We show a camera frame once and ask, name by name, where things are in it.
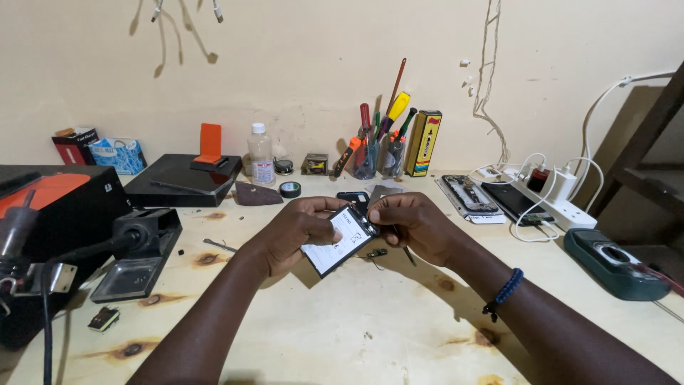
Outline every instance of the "yellow box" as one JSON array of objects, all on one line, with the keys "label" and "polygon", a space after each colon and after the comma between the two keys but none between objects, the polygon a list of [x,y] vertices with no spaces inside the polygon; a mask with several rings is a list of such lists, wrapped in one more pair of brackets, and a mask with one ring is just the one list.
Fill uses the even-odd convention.
[{"label": "yellow box", "polygon": [[437,110],[418,112],[411,131],[406,161],[406,172],[412,177],[424,177],[428,174],[430,158],[441,121],[442,113]]}]

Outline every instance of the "cardboard box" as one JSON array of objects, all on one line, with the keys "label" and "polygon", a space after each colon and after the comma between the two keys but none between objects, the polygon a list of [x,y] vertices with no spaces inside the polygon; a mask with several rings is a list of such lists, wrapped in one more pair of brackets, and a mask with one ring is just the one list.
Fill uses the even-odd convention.
[{"label": "cardboard box", "polygon": [[428,174],[430,158],[441,122],[442,113],[439,111],[421,110],[418,112],[411,131],[406,160],[406,172],[412,177],[424,177]]},{"label": "cardboard box", "polygon": [[98,166],[114,166],[117,174],[135,175],[147,167],[136,139],[105,138],[88,147]]},{"label": "cardboard box", "polygon": [[55,143],[64,164],[67,166],[94,166],[95,159],[88,146],[97,142],[97,132],[94,128],[68,128],[55,132],[52,143]]}]

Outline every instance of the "bottle label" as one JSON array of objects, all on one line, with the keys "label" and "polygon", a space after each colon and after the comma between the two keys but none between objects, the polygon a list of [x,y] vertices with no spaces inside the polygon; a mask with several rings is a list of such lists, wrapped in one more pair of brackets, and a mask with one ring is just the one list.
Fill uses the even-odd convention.
[{"label": "bottle label", "polygon": [[276,176],[273,172],[273,161],[252,162],[252,177],[261,183],[269,183]]}]

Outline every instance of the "hand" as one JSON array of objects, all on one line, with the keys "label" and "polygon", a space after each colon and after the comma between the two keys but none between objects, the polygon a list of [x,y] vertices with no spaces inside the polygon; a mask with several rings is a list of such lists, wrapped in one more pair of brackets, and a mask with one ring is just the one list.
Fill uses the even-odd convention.
[{"label": "hand", "polygon": [[286,273],[304,257],[300,247],[315,236],[339,242],[342,233],[327,218],[349,202],[329,197],[299,198],[290,201],[257,235],[240,250],[255,250],[263,258],[269,277]]},{"label": "hand", "polygon": [[421,192],[387,195],[368,211],[370,221],[382,226],[380,236],[390,246],[409,246],[436,266],[446,264],[459,239],[469,238]]}]

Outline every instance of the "plastic bottle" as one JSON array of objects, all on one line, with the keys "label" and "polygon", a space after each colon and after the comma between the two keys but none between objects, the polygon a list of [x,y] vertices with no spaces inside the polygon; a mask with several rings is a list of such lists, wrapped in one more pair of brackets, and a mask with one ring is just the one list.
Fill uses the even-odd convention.
[{"label": "plastic bottle", "polygon": [[252,135],[247,138],[247,146],[252,160],[252,184],[272,187],[276,184],[276,174],[273,170],[273,142],[266,134],[263,123],[252,124]]}]

